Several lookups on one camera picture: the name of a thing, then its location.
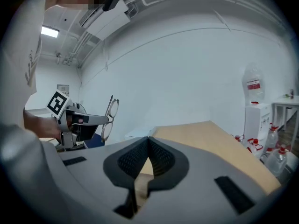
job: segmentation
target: ceiling light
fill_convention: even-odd
[[[46,26],[42,26],[42,34],[44,35],[49,35],[49,36],[53,36],[53,37],[57,37],[59,33],[59,30],[53,29],[53,28],[49,28]]]

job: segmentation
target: eyeglasses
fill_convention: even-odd
[[[113,127],[113,121],[117,114],[118,105],[120,103],[119,99],[114,99],[113,101],[112,101],[112,99],[113,99],[113,95],[110,98],[110,102],[109,102],[108,108],[105,113],[105,116],[107,116],[108,118],[111,117],[112,120],[103,125],[102,133],[101,133],[102,142],[106,141],[111,133],[111,130]]]

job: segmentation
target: water dispenser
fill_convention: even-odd
[[[251,104],[245,107],[244,146],[247,146],[248,139],[258,139],[259,144],[265,147],[271,116],[270,104]]]

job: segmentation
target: ceiling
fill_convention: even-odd
[[[155,4],[163,0],[124,0],[129,6],[129,11],[133,10],[132,4],[138,6],[138,9],[132,12],[135,15],[147,8],[147,6]],[[283,26],[279,8],[271,0],[227,0],[241,6],[248,6],[249,9],[258,13],[263,13],[270,20]],[[81,27],[79,21],[87,11],[78,11],[70,8],[55,6],[45,12],[43,24],[59,30],[57,38],[42,35],[42,59],[52,60],[57,64],[71,65],[80,68],[85,59],[93,51],[100,39],[90,35],[82,46],[76,51],[76,47],[80,44],[81,39],[86,34],[86,29]]]

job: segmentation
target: air conditioner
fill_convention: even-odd
[[[125,13],[128,11],[127,5],[120,0],[114,9],[103,12],[101,8],[92,12],[88,11],[80,20],[80,25],[87,28],[87,32],[105,40],[113,32],[130,22],[130,18]]]

